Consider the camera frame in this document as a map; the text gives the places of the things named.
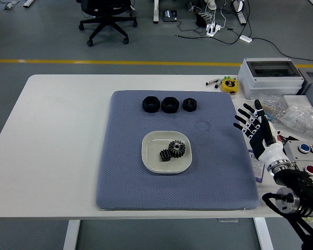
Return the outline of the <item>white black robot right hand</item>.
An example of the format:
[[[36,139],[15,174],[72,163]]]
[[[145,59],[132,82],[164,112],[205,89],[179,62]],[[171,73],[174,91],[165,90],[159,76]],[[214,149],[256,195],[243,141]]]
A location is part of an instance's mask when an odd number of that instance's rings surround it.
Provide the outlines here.
[[[255,158],[272,174],[279,168],[289,168],[291,162],[283,152],[283,144],[278,140],[277,131],[268,121],[260,101],[256,99],[253,107],[244,103],[243,107],[238,109],[240,115],[235,116],[238,123],[234,123],[233,126],[249,138]]]

